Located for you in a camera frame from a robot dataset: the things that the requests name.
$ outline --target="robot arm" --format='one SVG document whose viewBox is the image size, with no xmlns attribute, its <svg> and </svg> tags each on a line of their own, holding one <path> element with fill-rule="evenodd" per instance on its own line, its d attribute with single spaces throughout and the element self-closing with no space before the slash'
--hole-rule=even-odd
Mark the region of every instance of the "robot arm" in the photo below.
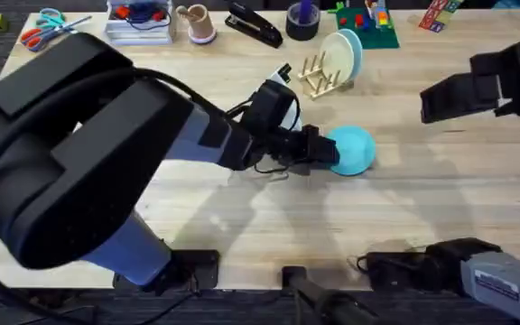
<svg viewBox="0 0 520 325">
<path fill-rule="evenodd" d="M 470 73 L 453 75 L 424 90 L 422 122 L 434 123 L 494 110 L 520 116 L 520 42 L 470 59 Z"/>
<path fill-rule="evenodd" d="M 520 320 L 520 260 L 476 238 L 427 246 L 424 253 L 368 253 L 374 291 L 452 291 Z"/>
<path fill-rule="evenodd" d="M 233 171 L 266 154 L 285 167 L 339 162 L 317 127 L 280 127 L 298 104 L 286 86 L 267 80 L 252 99 L 236 122 L 178 80 L 71 35 L 0 81 L 0 147 L 17 135 L 0 157 L 1 240 L 27 268 L 85 259 L 145 290 L 185 284 L 199 253 L 175 254 L 134 213 L 162 160 Z M 218 252 L 208 256 L 217 271 Z"/>
</svg>

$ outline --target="blue plate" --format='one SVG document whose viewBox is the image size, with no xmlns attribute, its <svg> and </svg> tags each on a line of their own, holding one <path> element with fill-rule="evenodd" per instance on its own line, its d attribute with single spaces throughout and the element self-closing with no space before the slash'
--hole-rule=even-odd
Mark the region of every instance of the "blue plate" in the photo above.
<svg viewBox="0 0 520 325">
<path fill-rule="evenodd" d="M 358 35 L 350 29 L 342 28 L 338 30 L 338 33 L 346 37 L 352 47 L 352 52 L 354 53 L 354 68 L 352 68 L 349 80 L 354 80 L 362 67 L 362 43 L 360 42 Z"/>
<path fill-rule="evenodd" d="M 340 162 L 330 169 L 339 175 L 358 175 L 367 170 L 375 160 L 375 140 L 361 127 L 341 126 L 330 131 L 326 137 L 336 141 Z"/>
</svg>

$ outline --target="label sticker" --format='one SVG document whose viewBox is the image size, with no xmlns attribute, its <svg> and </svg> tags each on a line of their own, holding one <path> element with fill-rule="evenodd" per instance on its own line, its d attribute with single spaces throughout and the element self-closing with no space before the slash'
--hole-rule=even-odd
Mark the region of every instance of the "label sticker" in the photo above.
<svg viewBox="0 0 520 325">
<path fill-rule="evenodd" d="M 519 287 L 514 283 L 499 278 L 498 276 L 482 271 L 475 271 L 475 282 L 480 286 L 501 293 L 507 298 L 519 301 Z"/>
</svg>

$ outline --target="white plate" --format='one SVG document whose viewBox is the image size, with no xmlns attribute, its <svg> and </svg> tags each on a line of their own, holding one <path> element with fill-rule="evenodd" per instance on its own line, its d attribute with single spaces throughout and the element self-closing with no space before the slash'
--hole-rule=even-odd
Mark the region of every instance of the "white plate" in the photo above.
<svg viewBox="0 0 520 325">
<path fill-rule="evenodd" d="M 320 47 L 320 55 L 326 52 L 322 63 L 322 72 L 328 77 L 334 78 L 340 70 L 339 83 L 350 78 L 354 68 L 354 52 L 348 39 L 339 32 L 328 35 Z"/>
<path fill-rule="evenodd" d="M 349 79 L 354 80 L 362 67 L 362 43 L 360 42 L 358 35 L 350 29 L 343 28 L 340 29 L 338 33 L 344 35 L 352 46 L 352 51 L 354 52 L 354 68 L 352 69 Z"/>
</svg>

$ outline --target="plate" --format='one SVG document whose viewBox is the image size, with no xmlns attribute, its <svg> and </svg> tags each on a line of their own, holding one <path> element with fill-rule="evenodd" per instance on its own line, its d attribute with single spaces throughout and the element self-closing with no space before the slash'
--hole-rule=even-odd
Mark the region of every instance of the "plate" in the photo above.
<svg viewBox="0 0 520 325">
<path fill-rule="evenodd" d="M 334 78 L 336 72 L 340 70 L 339 83 L 343 83 L 350 78 L 354 68 L 354 52 L 350 41 L 341 33 L 334 32 L 324 39 L 320 47 L 320 56 L 323 52 L 324 62 L 322 62 L 322 72 L 325 76 L 330 74 Z"/>
<path fill-rule="evenodd" d="M 347 125 L 330 131 L 327 138 L 336 141 L 340 161 L 330 169 L 342 176 L 354 176 L 367 170 L 376 157 L 375 139 L 365 129 Z"/>
<path fill-rule="evenodd" d="M 352 45 L 352 51 L 354 52 L 354 68 L 348 79 L 354 80 L 357 78 L 360 68 L 362 67 L 362 42 L 358 38 L 358 35 L 350 29 L 340 29 L 338 33 L 341 33 L 348 39 L 350 45 Z"/>
</svg>

